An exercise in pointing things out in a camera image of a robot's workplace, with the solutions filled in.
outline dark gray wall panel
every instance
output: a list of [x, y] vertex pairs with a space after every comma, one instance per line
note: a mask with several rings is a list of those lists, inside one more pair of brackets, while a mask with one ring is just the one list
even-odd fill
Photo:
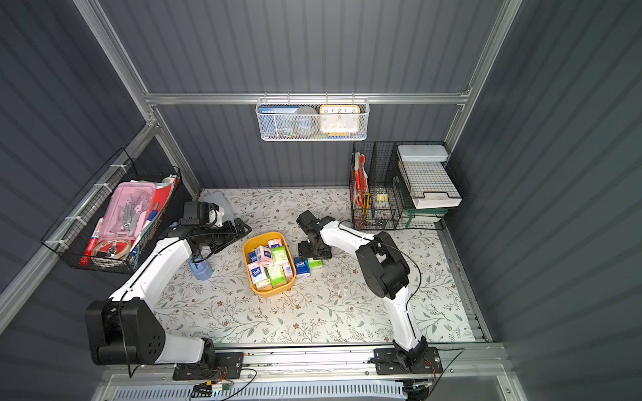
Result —
[[102, 2], [152, 92], [465, 90], [499, 4]]
[[[443, 141], [457, 106], [373, 105], [368, 141]], [[205, 188], [348, 185], [352, 142], [266, 142], [255, 106], [159, 108]]]
[[0, 59], [3, 289], [143, 119], [69, 1], [0, 1]]
[[[169, 164], [156, 141], [138, 159]], [[189, 200], [191, 196], [181, 187], [173, 201]], [[177, 209], [170, 219], [181, 215], [182, 209]], [[128, 278], [57, 263], [0, 336], [2, 399], [90, 399], [103, 368], [91, 361], [85, 309], [94, 300], [106, 299]]]
[[470, 194], [449, 227], [529, 399], [639, 392], [641, 17], [527, 1], [453, 154]]
[[[70, 1], [0, 1], [0, 60], [2, 291], [144, 121]], [[0, 336], [1, 398], [89, 399], [84, 309], [125, 280], [59, 262]]]

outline white plastic container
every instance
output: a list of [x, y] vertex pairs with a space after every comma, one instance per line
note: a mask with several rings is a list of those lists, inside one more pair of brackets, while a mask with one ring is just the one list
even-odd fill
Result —
[[442, 145], [399, 145], [402, 162], [445, 162], [448, 151]]

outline red pen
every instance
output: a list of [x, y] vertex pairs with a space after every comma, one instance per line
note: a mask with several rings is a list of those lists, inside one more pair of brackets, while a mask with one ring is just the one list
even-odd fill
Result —
[[94, 229], [94, 232], [91, 234], [91, 239], [89, 240], [89, 244], [87, 244], [87, 248], [85, 249], [84, 256], [82, 259], [80, 259], [80, 263], [78, 263], [81, 266], [86, 266], [89, 263], [89, 257], [91, 256], [91, 253], [94, 251], [94, 248], [96, 247], [96, 244], [98, 244], [98, 232], [100, 231], [100, 226], [103, 225], [103, 218], [98, 219], [98, 224], [96, 224], [96, 228]]

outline metal bar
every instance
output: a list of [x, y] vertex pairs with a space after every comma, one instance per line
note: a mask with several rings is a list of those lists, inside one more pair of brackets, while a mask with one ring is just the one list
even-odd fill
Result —
[[158, 142], [165, 151], [170, 163], [180, 169], [183, 182], [192, 197], [198, 197], [200, 186], [194, 171], [189, 167], [187, 159], [183, 156], [178, 143], [168, 130], [161, 113], [147, 104], [145, 95], [148, 90], [143, 79], [136, 71], [123, 43], [118, 39], [118, 35], [111, 22], [109, 22], [99, 0], [74, 0], [74, 4], [93, 32], [121, 81], [123, 81], [123, 85], [127, 88], [129, 95], [145, 120], [160, 122], [163, 129], [157, 136]]
[[185, 155], [183, 155], [183, 152], [180, 150], [180, 146], [178, 146], [174, 136], [171, 134], [169, 126], [165, 122], [162, 114], [155, 107], [153, 107], [153, 113], [158, 119], [161, 128], [156, 134], [156, 140], [165, 151], [171, 165], [180, 169], [181, 179], [185, 184], [185, 188], [189, 191], [189, 194], [192, 195], [192, 200], [198, 199], [201, 188], [194, 171], [189, 166]]
[[526, 401], [526, 395], [517, 375], [499, 375], [497, 382], [505, 401]]
[[497, 59], [499, 49], [501, 49], [501, 45], [506, 39], [508, 30], [517, 15], [517, 11], [519, 11], [521, 3], [522, 0], [504, 0], [504, 3], [499, 9], [497, 19], [490, 31], [486, 45], [481, 52], [480, 59], [477, 62], [477, 66], [473, 72], [473, 77], [471, 78], [468, 93], [469, 100], [462, 107], [461, 112], [455, 116], [455, 120], [450, 131], [448, 131], [448, 134], [446, 135], [445, 142], [451, 151], [455, 150], [455, 146], [464, 131], [468, 118], [470, 118], [471, 112], [482, 93], [482, 88], [484, 84], [486, 84], [486, 79], [490, 74], [492, 66], [495, 64], [495, 59]]
[[[114, 166], [110, 166], [97, 180], [96, 183], [106, 182], [118, 169], [118, 164], [127, 161], [127, 153], [132, 157], [137, 157], [143, 149], [150, 143], [154, 135], [159, 130], [156, 121], [146, 124], [143, 129], [134, 137], [130, 144], [125, 148], [114, 161]], [[74, 209], [69, 213], [70, 216], [79, 216], [91, 203], [93, 197], [100, 191], [102, 186], [92, 185], [87, 194], [76, 204]], [[73, 219], [64, 219], [56, 230], [48, 238], [48, 241], [59, 241], [67, 233]], [[35, 255], [20, 270], [18, 275], [9, 283], [0, 294], [0, 334], [6, 329], [13, 317], [18, 313], [20, 308], [27, 302], [31, 294], [38, 288], [38, 285], [44, 280], [51, 268], [58, 262], [58, 255], [41, 246]]]
[[149, 121], [152, 117], [152, 108], [145, 102], [143, 96], [143, 94], [147, 93], [147, 88], [136, 71], [134, 63], [127, 55], [125, 47], [118, 39], [114, 27], [109, 22], [100, 3], [98, 0], [74, 0], [74, 4], [114, 66], [136, 107], [145, 120]]
[[[512, 363], [502, 343], [442, 343], [431, 344], [440, 351], [445, 366], [459, 353], [453, 348], [465, 351], [444, 373], [445, 377], [477, 377], [513, 375]], [[369, 363], [374, 349], [380, 345], [361, 344], [360, 346], [300, 346], [295, 348], [262, 346], [239, 347], [233, 352], [243, 352], [243, 366], [258, 372], [256, 382], [314, 381], [314, 380], [401, 380], [425, 379], [424, 374], [402, 373], [398, 375], [377, 376], [376, 367]], [[105, 372], [99, 386], [101, 394], [110, 393], [109, 388], [118, 385], [152, 385], [172, 382], [173, 366], [142, 366], [136, 375], [129, 379], [126, 369], [110, 368]], [[242, 375], [240, 381], [247, 381]]]
[[293, 104], [355, 103], [367, 98], [371, 105], [464, 105], [463, 93], [149, 93], [149, 105], [255, 105], [259, 98]]
[[488, 342], [492, 341], [492, 336], [490, 335], [488, 326], [486, 326], [486, 321], [482, 316], [482, 311], [480, 310], [480, 306], [477, 303], [477, 298], [475, 298], [475, 295], [473, 293], [471, 283], [468, 281], [468, 277], [466, 276], [464, 266], [462, 265], [462, 260], [459, 259], [459, 254], [457, 253], [457, 249], [455, 248], [453, 238], [450, 236], [448, 227], [443, 230], [437, 231], [437, 235], [439, 235], [439, 240], [442, 243], [444, 254], [446, 256], [446, 259], [448, 260], [450, 269], [453, 272], [453, 280], [455, 281], [455, 285], [457, 286], [457, 291], [459, 291], [462, 303], [467, 309], [467, 313], [472, 313], [476, 316], [476, 320], [479, 323], [483, 339]]

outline small box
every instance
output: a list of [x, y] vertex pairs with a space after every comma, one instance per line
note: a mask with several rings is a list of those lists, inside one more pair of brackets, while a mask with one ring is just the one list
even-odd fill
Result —
[[316, 260], [312, 259], [311, 257], [308, 258], [308, 268], [310, 270], [312, 269], [318, 269], [323, 266], [323, 261], [322, 260]]
[[294, 268], [297, 270], [297, 277], [309, 277], [310, 268], [306, 264], [305, 259], [300, 259], [298, 257], [294, 258]]
[[256, 253], [256, 261], [264, 268], [268, 268], [274, 264], [272, 251], [268, 247], [259, 246], [254, 250], [254, 253]]
[[294, 114], [300, 106], [259, 106], [261, 114]]
[[285, 246], [272, 248], [271, 251], [274, 264], [286, 264], [290, 262], [288, 260], [288, 252], [285, 250]]
[[294, 277], [290, 263], [282, 264], [281, 268], [283, 269], [283, 274], [285, 274], [286, 280], [290, 282], [290, 280]]
[[256, 286], [256, 289], [258, 291], [269, 291], [272, 289], [272, 283], [270, 282], [269, 278], [266, 278], [265, 280], [258, 282], [254, 285]]
[[283, 246], [283, 244], [281, 243], [281, 239], [280, 239], [280, 238], [277, 238], [277, 239], [270, 239], [270, 240], [268, 241], [268, 247], [269, 247], [270, 249], [272, 249], [272, 248], [278, 248], [278, 247], [280, 247], [280, 246]]
[[442, 145], [399, 145], [402, 162], [445, 162], [448, 151]]
[[285, 278], [285, 273], [283, 273], [283, 269], [280, 266], [273, 264], [267, 270], [272, 288], [282, 286], [288, 282]]
[[267, 273], [265, 273], [265, 268], [261, 266], [258, 262], [252, 262], [247, 265], [247, 269], [250, 271], [250, 276], [252, 277], [252, 283], [258, 287], [257, 283], [265, 281], [268, 279]]

